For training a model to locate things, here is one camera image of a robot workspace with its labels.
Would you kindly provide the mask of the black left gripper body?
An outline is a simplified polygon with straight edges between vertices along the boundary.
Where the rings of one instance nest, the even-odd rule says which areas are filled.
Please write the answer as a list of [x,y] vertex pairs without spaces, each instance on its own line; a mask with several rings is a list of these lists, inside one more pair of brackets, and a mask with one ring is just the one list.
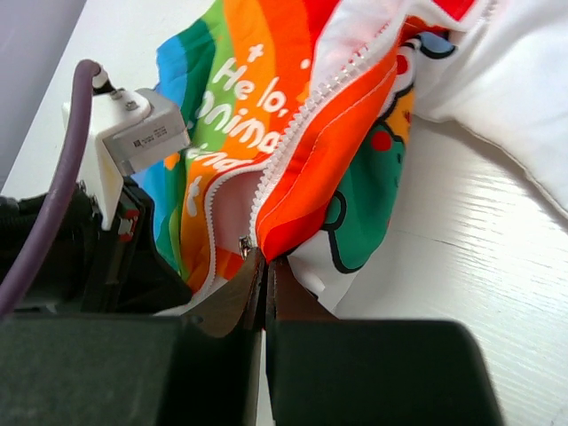
[[109,230],[94,197],[78,185],[58,234],[18,312],[155,314],[192,298],[158,253],[154,202],[126,178]]

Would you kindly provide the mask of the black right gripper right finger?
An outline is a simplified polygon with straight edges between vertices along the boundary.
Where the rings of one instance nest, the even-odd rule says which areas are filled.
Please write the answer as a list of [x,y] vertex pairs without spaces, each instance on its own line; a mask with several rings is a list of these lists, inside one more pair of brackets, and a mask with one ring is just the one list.
[[265,329],[279,425],[503,424],[482,353],[459,323],[338,319],[278,259]]

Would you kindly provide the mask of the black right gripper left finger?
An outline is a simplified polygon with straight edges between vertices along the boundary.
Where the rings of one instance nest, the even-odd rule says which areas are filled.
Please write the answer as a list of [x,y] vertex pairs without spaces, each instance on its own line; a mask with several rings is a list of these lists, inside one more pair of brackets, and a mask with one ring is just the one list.
[[22,314],[1,325],[4,425],[252,425],[256,249],[181,317]]

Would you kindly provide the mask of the rainbow red kids jacket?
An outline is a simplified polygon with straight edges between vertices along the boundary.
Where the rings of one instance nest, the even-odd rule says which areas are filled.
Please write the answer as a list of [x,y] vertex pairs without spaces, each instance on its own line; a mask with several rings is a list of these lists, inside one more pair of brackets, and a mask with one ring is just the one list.
[[189,147],[136,175],[192,298],[251,249],[328,308],[383,242],[414,118],[501,149],[567,210],[564,1],[216,1],[157,51]]

